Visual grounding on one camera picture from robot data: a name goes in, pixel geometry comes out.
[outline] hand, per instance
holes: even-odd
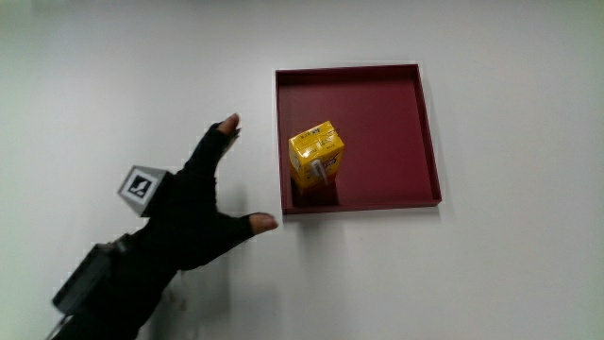
[[[183,169],[167,183],[157,212],[138,233],[141,243],[162,253],[178,269],[207,264],[250,237],[277,227],[269,213],[233,218],[216,208],[216,166],[237,138],[238,125],[235,113],[210,127]]]
[[[54,339],[134,339],[178,269],[204,265],[239,243],[277,227],[268,213],[233,218],[216,208],[218,161],[233,138],[239,116],[214,124],[182,170],[166,182],[147,225],[131,248],[111,262],[101,280]]]

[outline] white surface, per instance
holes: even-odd
[[[75,3],[0,4],[0,338],[43,338],[91,244],[143,225],[132,164],[178,170],[237,111],[220,208],[280,219],[274,70],[400,60],[445,202],[281,220],[141,338],[604,338],[602,2]]]

